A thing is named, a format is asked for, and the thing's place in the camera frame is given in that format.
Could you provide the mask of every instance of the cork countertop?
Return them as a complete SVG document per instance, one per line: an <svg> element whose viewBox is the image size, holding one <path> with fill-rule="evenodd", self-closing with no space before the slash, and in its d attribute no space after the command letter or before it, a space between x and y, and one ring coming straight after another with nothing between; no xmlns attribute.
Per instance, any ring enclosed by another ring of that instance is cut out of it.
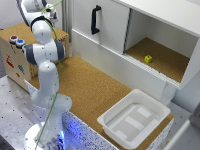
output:
<svg viewBox="0 0 200 150"><path fill-rule="evenodd" d="M71 97L73 105L70 111L120 150L123 150L105 134L103 127L97 122L97 118L130 93L131 89L76 55L63 61L60 67L59 93ZM39 89L38 77L29 82ZM148 148L173 118L173 115L170 114L136 150Z"/></svg>
<svg viewBox="0 0 200 150"><path fill-rule="evenodd" d="M55 31L56 31L58 39L61 39L65 36L69 36L66 32L62 31L61 29L57 27L55 27ZM33 33L31 32L31 28L28 27L24 22L0 31L0 37L4 39L5 41L7 41L8 43L10 42L10 37L12 35L18 36L19 39L24 39L26 44L38 43Z"/></svg>

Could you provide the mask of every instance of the door handle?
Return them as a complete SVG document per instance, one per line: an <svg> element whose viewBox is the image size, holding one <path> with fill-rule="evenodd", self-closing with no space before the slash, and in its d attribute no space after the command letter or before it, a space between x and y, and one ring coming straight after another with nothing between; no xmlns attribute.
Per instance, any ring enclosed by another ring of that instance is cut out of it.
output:
<svg viewBox="0 0 200 150"><path fill-rule="evenodd" d="M96 8L94 8L92 10L92 25L91 25L91 31L92 31L92 35L100 32L99 29L96 28L96 13L97 11L101 10L101 7L100 6L96 6Z"/></svg>

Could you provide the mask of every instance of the brown box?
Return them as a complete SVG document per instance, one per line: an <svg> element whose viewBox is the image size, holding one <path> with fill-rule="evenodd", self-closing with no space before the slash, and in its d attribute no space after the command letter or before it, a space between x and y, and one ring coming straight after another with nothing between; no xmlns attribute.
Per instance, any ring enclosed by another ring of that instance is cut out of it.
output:
<svg viewBox="0 0 200 150"><path fill-rule="evenodd" d="M55 31L57 33L57 38L63 43L66 49L64 59L69 58L69 35L59 28L55 28ZM28 90L24 79L29 81L37 76L38 68L27 62L22 49L17 49L15 45L10 44L9 39L12 35L17 35L19 39L25 40L26 44L38 42L35 40L30 27L26 26L25 23L20 23L0 31L0 51L5 71L10 78L25 90Z"/></svg>

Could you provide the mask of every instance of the yellow object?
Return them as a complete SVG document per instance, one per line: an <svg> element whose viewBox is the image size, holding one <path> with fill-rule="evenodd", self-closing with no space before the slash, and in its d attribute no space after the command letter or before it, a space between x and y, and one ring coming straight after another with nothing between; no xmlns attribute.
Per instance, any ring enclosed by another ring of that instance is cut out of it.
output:
<svg viewBox="0 0 200 150"><path fill-rule="evenodd" d="M153 60L153 58L152 58L150 55L147 55L147 56L145 56L145 58L144 58L144 61L145 61L146 63L151 63L152 60Z"/></svg>

